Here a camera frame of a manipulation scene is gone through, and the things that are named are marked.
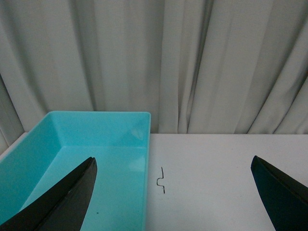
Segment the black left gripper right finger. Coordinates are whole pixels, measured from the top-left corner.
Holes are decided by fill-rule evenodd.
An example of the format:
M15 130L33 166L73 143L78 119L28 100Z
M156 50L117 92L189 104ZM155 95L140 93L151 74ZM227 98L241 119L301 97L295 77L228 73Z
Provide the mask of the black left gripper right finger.
M308 188L258 156L252 160L251 171L275 230L306 231Z

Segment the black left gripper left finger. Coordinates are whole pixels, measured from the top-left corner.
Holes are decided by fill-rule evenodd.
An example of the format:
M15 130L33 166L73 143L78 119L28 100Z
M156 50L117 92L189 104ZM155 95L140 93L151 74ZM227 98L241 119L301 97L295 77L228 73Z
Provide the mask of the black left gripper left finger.
M97 162L89 157L42 196L1 224L2 231L79 231L92 197Z

